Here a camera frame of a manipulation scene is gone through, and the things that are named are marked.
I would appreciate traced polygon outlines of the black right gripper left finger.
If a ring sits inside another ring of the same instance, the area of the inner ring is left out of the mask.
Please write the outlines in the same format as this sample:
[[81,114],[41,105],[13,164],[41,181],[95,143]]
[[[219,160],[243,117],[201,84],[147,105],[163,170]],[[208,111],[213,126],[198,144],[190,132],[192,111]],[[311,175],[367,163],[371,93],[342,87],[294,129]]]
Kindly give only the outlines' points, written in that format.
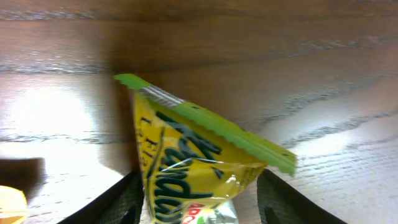
[[59,224],[139,224],[144,192],[140,172],[131,172]]

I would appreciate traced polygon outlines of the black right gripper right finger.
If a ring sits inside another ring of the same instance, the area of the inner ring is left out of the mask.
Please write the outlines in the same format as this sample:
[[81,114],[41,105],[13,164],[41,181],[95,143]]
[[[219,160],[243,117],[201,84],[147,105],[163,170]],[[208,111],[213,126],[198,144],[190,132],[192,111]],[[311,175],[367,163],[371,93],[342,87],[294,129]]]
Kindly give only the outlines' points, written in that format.
[[257,178],[262,224],[346,224],[266,169]]

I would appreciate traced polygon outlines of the green yellow snack packet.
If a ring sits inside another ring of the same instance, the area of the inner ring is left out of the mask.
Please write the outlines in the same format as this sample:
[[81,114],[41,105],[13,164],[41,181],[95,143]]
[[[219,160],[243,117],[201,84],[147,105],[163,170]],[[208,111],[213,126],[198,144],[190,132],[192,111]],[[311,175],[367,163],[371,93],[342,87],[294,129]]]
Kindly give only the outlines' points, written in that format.
[[293,175],[294,153],[125,73],[151,223],[203,223],[266,166]]

